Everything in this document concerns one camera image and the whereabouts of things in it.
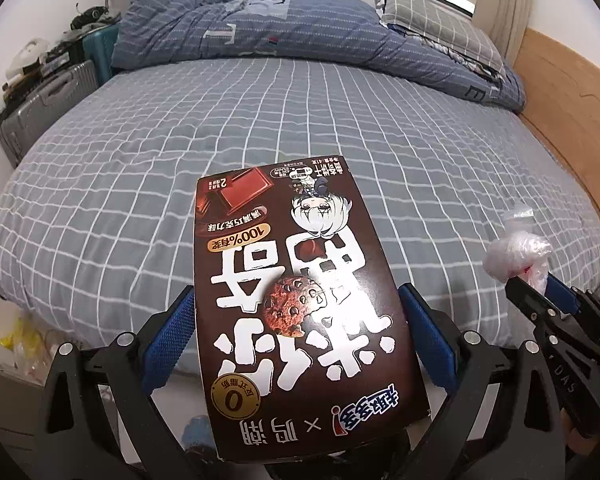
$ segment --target gray plaid pillow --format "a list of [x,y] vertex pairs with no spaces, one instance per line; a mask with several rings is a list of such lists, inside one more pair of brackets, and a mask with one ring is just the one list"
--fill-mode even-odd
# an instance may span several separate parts
[[505,75],[500,53],[484,31],[435,0],[386,0],[382,21],[401,25]]

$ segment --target blue textured pad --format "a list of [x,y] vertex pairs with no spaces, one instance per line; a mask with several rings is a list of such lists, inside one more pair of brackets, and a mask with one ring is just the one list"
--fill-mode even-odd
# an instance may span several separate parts
[[176,311],[164,324],[144,353],[142,390],[151,395],[167,383],[182,351],[196,329],[193,287],[180,301]]
[[427,374],[436,386],[444,388],[448,394],[453,393],[458,387],[458,377],[451,346],[406,285],[398,288],[398,295],[413,344]]
[[544,296],[565,314],[577,314],[578,303],[571,289],[554,275],[549,274],[546,280]]

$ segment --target suitcase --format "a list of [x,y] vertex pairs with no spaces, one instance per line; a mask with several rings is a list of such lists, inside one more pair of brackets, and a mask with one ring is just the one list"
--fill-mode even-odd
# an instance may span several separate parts
[[118,23],[109,25],[109,27],[97,28],[82,38],[84,59],[93,61],[100,86],[113,77],[111,57],[113,56],[113,47],[118,39],[119,28]]
[[93,61],[72,66],[36,88],[0,123],[0,145],[16,168],[40,136],[98,88]]

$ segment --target wooden headboard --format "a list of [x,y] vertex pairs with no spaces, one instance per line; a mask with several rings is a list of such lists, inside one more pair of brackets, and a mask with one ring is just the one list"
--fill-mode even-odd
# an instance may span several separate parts
[[514,68],[526,90],[521,119],[574,174],[600,214],[600,69],[531,28]]

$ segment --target metal screw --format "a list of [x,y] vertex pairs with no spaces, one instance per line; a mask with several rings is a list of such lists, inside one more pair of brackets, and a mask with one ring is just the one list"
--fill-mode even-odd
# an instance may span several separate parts
[[525,343],[525,348],[528,352],[531,352],[532,354],[537,354],[540,351],[540,347],[535,341],[527,341]]
[[129,346],[133,341],[134,335],[131,332],[124,332],[116,339],[116,343],[120,346]]
[[71,343],[63,343],[58,351],[60,352],[60,355],[69,355],[73,349],[74,346]]
[[480,334],[477,332],[467,332],[464,334],[464,340],[467,341],[470,345],[477,345],[480,341]]

